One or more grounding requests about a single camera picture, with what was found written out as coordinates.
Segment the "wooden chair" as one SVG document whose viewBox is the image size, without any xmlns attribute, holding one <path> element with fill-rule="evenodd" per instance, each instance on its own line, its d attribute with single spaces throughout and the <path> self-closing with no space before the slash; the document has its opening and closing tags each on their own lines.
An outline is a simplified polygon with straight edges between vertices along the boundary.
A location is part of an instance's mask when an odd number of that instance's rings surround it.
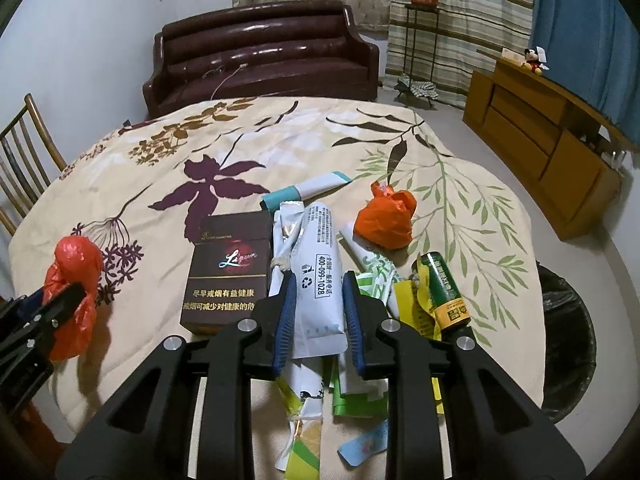
<svg viewBox="0 0 640 480">
<path fill-rule="evenodd" d="M 1 225 L 13 236 L 20 223 L 51 185 L 52 178 L 44 166 L 34 139 L 41 143 L 59 174 L 67 162 L 56 146 L 31 93 L 24 104 L 1 130 Z"/>
</svg>

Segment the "brown cigarette box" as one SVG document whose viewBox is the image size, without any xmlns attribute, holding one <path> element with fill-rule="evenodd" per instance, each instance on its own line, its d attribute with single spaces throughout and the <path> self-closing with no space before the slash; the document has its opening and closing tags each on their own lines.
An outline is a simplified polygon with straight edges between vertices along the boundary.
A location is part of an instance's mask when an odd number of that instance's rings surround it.
<svg viewBox="0 0 640 480">
<path fill-rule="evenodd" d="M 180 324 L 194 335 L 216 334 L 248 318 L 268 294 L 272 221 L 268 211 L 217 214 L 201 222 Z"/>
</svg>

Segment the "small box on cabinet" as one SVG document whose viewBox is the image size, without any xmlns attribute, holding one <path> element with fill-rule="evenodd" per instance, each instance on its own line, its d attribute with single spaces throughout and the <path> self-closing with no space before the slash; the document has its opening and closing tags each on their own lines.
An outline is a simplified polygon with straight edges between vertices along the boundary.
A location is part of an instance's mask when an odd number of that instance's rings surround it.
<svg viewBox="0 0 640 480">
<path fill-rule="evenodd" d="M 502 48 L 500 56 L 503 59 L 503 61 L 509 62 L 516 66 L 522 66 L 526 62 L 524 54 L 515 52 L 506 47 Z"/>
</svg>

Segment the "blue curtain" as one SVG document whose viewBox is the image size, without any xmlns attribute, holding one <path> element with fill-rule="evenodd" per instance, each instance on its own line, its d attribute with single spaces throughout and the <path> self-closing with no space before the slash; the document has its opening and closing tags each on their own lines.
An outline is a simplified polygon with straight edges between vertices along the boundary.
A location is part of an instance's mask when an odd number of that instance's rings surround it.
<svg viewBox="0 0 640 480">
<path fill-rule="evenodd" d="M 535 0 L 530 43 L 551 80 L 639 142 L 639 33 L 618 0 Z"/>
</svg>

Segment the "red plastic bag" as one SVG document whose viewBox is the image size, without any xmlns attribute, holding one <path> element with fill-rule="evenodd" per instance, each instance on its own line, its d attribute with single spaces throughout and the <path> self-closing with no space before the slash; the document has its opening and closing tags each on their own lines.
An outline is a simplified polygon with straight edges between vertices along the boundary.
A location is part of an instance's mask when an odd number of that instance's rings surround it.
<svg viewBox="0 0 640 480">
<path fill-rule="evenodd" d="M 54 332 L 54 345 L 49 354 L 53 362 L 80 356 L 88 350 L 96 326 L 96 296 L 102 273 L 100 248 L 87 237 L 70 235 L 61 238 L 54 248 L 54 261 L 43 284 L 42 303 L 73 284 L 81 284 L 85 297 L 72 316 Z"/>
</svg>

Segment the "floral beige tablecloth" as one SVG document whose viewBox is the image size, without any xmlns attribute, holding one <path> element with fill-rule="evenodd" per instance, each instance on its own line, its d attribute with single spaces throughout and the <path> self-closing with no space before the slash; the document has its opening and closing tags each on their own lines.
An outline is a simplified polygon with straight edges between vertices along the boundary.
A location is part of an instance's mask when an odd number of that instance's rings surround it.
<svg viewBox="0 0 640 480">
<path fill-rule="evenodd" d="M 347 100 L 204 102 L 108 134 L 53 179 L 9 244 L 18 294 L 39 288 L 56 243 L 70 234 L 103 252 L 98 320 L 88 351 L 58 364 L 48 387 L 79 431 L 167 336 L 180 312 L 194 246 L 211 214 L 254 211 L 262 196 L 337 171 L 322 196 L 336 226 L 356 219 L 384 181 L 418 206 L 418 255 L 446 259 L 480 345 L 534 400 L 544 386 L 544 316 L 532 226 L 518 196 L 460 157 L 444 130 L 405 107 Z"/>
</svg>

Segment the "striped cloth on stand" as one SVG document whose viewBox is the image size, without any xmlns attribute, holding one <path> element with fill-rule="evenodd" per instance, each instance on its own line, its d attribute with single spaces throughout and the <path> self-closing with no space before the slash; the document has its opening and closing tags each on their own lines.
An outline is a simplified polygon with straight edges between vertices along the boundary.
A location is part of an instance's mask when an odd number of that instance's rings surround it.
<svg viewBox="0 0 640 480">
<path fill-rule="evenodd" d="M 396 82 L 395 89 L 400 93 L 409 93 L 417 99 L 436 101 L 438 99 L 437 87 L 434 82 L 417 80 L 408 74 L 402 74 Z"/>
</svg>

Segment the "wooden tv cabinet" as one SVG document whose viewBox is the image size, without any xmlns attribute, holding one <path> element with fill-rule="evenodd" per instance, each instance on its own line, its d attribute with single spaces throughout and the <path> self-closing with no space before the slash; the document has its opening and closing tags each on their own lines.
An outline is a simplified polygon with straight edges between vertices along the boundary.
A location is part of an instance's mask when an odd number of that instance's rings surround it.
<svg viewBox="0 0 640 480">
<path fill-rule="evenodd" d="M 506 164 L 560 240 L 591 233 L 622 189 L 615 166 L 639 145 L 550 79 L 504 58 L 472 73 L 463 121 Z"/>
</svg>

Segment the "orange plastic bag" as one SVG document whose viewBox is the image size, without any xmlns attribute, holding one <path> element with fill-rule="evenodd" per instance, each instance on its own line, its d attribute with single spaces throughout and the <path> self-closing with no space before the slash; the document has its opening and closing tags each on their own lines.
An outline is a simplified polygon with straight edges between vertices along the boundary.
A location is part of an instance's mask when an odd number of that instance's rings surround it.
<svg viewBox="0 0 640 480">
<path fill-rule="evenodd" d="M 354 232 L 368 242 L 388 250 L 406 248 L 412 241 L 412 217 L 416 199 L 407 190 L 395 191 L 375 181 L 372 200 L 359 212 Z"/>
</svg>

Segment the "striped curtain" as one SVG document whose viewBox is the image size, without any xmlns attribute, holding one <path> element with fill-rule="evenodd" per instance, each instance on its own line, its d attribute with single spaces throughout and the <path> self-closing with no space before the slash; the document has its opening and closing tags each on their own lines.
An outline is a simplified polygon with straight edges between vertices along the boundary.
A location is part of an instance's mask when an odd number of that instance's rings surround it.
<svg viewBox="0 0 640 480">
<path fill-rule="evenodd" d="M 439 102 L 465 107 L 472 73 L 492 72 L 483 53 L 529 44 L 534 0 L 439 0 L 438 12 L 408 12 L 390 0 L 384 84 L 402 74 L 433 81 Z"/>
</svg>

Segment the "teal capped white tube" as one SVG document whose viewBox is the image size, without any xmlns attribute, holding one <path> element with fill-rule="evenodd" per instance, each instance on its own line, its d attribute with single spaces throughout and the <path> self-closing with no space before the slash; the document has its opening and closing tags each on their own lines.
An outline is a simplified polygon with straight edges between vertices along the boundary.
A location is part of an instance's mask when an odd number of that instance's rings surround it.
<svg viewBox="0 0 640 480">
<path fill-rule="evenodd" d="M 352 178 L 341 171 L 332 171 L 321 176 L 308 179 L 302 183 L 289 185 L 286 188 L 270 192 L 262 196 L 260 206 L 270 212 L 276 211 L 284 202 L 304 202 L 348 185 Z"/>
</svg>

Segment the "mickey mouse toy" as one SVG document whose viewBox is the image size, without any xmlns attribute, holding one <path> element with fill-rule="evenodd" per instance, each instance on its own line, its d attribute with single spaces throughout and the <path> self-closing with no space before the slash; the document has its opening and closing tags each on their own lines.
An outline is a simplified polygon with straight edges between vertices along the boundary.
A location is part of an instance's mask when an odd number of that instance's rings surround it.
<svg viewBox="0 0 640 480">
<path fill-rule="evenodd" d="M 546 51 L 542 47 L 527 48 L 524 50 L 524 62 L 521 65 L 524 70 L 529 70 L 536 75 L 542 75 L 549 69 L 547 66 Z"/>
</svg>

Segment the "black lined trash bin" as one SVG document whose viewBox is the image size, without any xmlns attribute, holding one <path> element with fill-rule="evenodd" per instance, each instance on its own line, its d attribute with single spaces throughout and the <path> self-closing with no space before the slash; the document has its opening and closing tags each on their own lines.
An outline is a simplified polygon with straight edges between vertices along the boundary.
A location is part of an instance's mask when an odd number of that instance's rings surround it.
<svg viewBox="0 0 640 480">
<path fill-rule="evenodd" d="M 542 411 L 557 424 L 576 408 L 597 367 L 597 341 L 582 297 L 562 276 L 540 262 L 546 367 Z"/>
</svg>

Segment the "dark brown leather sofa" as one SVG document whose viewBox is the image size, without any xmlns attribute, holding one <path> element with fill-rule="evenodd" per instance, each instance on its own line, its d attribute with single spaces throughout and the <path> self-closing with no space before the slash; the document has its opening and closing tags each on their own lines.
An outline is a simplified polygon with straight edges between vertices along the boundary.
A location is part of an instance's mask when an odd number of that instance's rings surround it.
<svg viewBox="0 0 640 480">
<path fill-rule="evenodd" d="M 198 14 L 154 37 L 143 85 L 148 115 L 252 96 L 373 101 L 380 51 L 364 40 L 347 4 L 295 0 Z"/>
</svg>

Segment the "green battery can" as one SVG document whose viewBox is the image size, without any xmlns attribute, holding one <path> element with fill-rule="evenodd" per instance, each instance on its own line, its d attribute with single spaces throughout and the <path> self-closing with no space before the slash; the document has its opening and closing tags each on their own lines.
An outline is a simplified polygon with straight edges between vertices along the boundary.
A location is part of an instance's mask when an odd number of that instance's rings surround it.
<svg viewBox="0 0 640 480">
<path fill-rule="evenodd" d="M 416 258 L 412 268 L 418 278 L 418 304 L 439 333 L 467 326 L 471 321 L 469 310 L 444 257 L 439 252 L 427 252 Z"/>
</svg>

